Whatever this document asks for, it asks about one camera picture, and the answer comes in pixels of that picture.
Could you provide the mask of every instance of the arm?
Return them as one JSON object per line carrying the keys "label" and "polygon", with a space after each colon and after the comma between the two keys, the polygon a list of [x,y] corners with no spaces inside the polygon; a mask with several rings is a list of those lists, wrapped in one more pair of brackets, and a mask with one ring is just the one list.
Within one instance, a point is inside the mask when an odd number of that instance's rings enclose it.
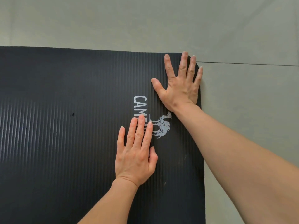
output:
{"label": "arm", "polygon": [[299,169],[195,105],[202,68],[193,82],[196,60],[191,58],[187,71],[187,55],[182,55],[178,77],[165,56],[167,90],[152,79],[160,99],[190,132],[245,223],[299,223]]}
{"label": "arm", "polygon": [[125,224],[138,187],[155,171],[158,156],[154,147],[149,151],[152,138],[152,123],[147,124],[144,135],[145,118],[133,118],[124,146],[125,129],[118,135],[118,148],[115,160],[116,179],[106,195],[84,216],[78,224]]}

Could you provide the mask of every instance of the black yoga mat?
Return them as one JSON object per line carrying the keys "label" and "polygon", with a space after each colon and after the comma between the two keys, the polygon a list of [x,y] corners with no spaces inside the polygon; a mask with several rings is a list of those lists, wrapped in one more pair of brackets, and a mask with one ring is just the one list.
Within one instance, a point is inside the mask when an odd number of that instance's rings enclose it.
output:
{"label": "black yoga mat", "polygon": [[205,223],[203,157],[150,82],[166,88],[163,56],[0,47],[1,223],[77,223],[109,190],[119,128],[140,113],[164,127],[128,223]]}

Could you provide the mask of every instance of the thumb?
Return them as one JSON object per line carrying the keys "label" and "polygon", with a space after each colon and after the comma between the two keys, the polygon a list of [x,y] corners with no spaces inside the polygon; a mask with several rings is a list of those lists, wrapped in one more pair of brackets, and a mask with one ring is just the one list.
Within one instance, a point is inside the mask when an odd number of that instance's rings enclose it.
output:
{"label": "thumb", "polygon": [[166,90],[163,88],[162,84],[159,82],[158,79],[153,78],[151,82],[154,87],[154,90],[157,92],[159,98],[161,99],[161,96],[163,96],[163,93],[165,93]]}
{"label": "thumb", "polygon": [[149,158],[149,171],[151,174],[155,172],[157,161],[158,161],[158,155],[155,152],[155,148],[151,147],[150,158]]}

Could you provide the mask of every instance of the brand logo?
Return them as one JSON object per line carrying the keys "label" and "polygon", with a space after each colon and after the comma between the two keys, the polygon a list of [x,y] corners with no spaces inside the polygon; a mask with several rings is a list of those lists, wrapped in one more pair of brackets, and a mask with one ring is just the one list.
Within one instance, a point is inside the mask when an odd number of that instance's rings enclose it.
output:
{"label": "brand logo", "polygon": [[134,116],[144,115],[145,117],[145,125],[144,125],[144,132],[146,130],[147,123],[151,121],[153,126],[157,126],[158,128],[153,129],[152,135],[160,138],[166,135],[167,131],[170,130],[170,122],[166,121],[165,119],[171,119],[171,112],[168,112],[167,115],[160,116],[158,120],[151,120],[150,114],[147,115],[147,98],[146,96],[135,96],[134,97],[134,111],[137,112]]}

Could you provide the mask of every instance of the person's right arm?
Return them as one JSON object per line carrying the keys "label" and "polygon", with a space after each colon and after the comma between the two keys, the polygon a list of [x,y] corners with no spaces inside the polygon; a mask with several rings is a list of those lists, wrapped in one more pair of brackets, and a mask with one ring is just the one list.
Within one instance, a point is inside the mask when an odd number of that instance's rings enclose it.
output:
{"label": "person's right arm", "polygon": [[299,223],[299,169],[222,125],[196,106],[202,68],[193,82],[196,58],[187,70],[188,53],[175,77],[168,55],[168,88],[154,89],[196,142],[207,165],[233,201],[245,223]]}

